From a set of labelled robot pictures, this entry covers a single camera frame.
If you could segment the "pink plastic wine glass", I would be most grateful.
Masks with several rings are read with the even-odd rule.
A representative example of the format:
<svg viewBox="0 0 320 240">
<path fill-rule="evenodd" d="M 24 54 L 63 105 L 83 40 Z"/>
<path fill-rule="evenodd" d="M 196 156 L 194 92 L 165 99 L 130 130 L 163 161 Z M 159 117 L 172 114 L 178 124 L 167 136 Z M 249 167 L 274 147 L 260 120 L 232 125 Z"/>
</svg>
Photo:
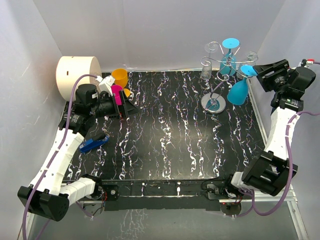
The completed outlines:
<svg viewBox="0 0 320 240">
<path fill-rule="evenodd" d="M 112 93 L 115 94 L 115 102 L 118 106 L 122 105 L 122 100 L 120 97 L 120 91 L 123 90 L 123 87 L 117 84 L 111 86 Z"/>
</svg>

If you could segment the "yellow plastic wine glass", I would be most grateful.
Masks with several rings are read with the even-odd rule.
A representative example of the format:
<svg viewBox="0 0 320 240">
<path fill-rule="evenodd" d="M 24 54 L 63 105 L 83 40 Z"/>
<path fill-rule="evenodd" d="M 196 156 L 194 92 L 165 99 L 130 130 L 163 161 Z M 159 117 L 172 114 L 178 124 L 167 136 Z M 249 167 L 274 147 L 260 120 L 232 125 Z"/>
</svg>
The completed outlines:
<svg viewBox="0 0 320 240">
<path fill-rule="evenodd" d="M 124 93 L 127 97 L 131 95 L 131 91 L 126 88 L 128 84 L 128 72 L 124 68 L 115 69 L 111 75 L 115 78 L 114 84 L 119 85 L 124 90 Z"/>
</svg>

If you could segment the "blue wine glass front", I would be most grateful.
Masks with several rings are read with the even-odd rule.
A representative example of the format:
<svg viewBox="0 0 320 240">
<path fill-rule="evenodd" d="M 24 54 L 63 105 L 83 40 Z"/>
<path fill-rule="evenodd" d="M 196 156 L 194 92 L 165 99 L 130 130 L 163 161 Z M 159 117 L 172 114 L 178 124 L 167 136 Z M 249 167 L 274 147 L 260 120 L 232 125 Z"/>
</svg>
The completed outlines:
<svg viewBox="0 0 320 240">
<path fill-rule="evenodd" d="M 245 103 L 249 93 L 247 79 L 257 76 L 253 66 L 248 66 L 246 70 L 247 77 L 235 83 L 227 95 L 227 100 L 233 105 L 240 106 Z"/>
</svg>

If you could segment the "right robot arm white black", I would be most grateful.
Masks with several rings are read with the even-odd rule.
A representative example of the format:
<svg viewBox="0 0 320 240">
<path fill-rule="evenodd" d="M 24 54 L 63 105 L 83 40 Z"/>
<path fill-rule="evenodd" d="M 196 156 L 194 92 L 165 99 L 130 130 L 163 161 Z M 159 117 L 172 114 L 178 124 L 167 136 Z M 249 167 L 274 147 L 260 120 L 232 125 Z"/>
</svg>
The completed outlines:
<svg viewBox="0 0 320 240">
<path fill-rule="evenodd" d="M 264 150 L 243 172 L 230 175 L 223 185 L 223 194 L 233 199 L 241 188 L 259 190 L 276 196 L 290 186 L 292 177 L 298 171 L 289 158 L 294 128 L 304 108 L 302 96 L 316 79 L 310 66 L 314 59 L 303 59 L 297 67 L 291 68 L 283 59 L 265 65 L 243 65 L 241 71 L 246 77 L 256 77 L 265 92 L 274 92 L 270 103 L 273 108 L 271 127 Z"/>
</svg>

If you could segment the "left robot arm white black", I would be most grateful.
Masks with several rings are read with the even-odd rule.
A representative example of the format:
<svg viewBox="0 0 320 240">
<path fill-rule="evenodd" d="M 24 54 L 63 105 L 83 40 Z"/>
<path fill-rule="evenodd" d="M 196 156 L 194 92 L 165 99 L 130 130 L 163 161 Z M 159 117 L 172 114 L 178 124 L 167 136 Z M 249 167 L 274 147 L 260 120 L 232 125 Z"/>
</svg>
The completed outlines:
<svg viewBox="0 0 320 240">
<path fill-rule="evenodd" d="M 128 118 L 139 112 L 117 85 L 111 93 L 98 92 L 93 84 L 81 84 L 73 91 L 75 99 L 66 103 L 54 143 L 42 167 L 28 186 L 21 186 L 17 196 L 28 213 L 60 221 L 70 205 L 84 197 L 93 200 L 103 195 L 102 180 L 85 174 L 75 182 L 61 186 L 69 164 L 77 151 L 92 149 L 105 142 L 104 138 L 85 140 L 95 119 Z"/>
</svg>

